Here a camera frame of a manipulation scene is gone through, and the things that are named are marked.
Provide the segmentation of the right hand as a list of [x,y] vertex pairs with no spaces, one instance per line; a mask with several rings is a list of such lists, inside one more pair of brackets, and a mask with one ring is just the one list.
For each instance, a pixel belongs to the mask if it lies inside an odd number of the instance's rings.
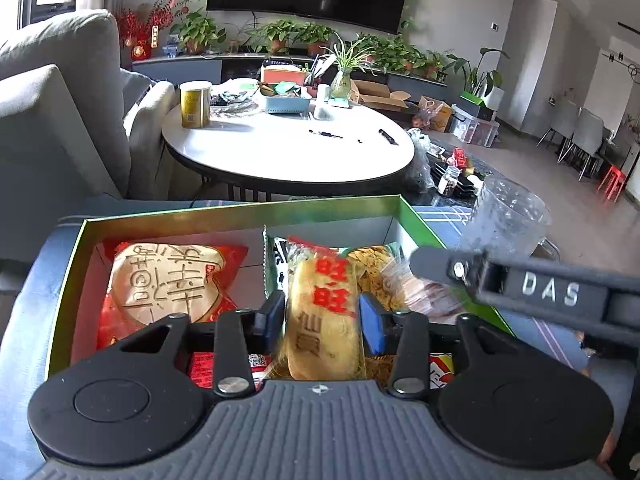
[[613,451],[615,450],[616,440],[614,432],[611,431],[606,438],[603,448],[596,459],[597,465],[606,471],[608,474],[612,474],[612,469],[608,464],[608,460],[611,458]]

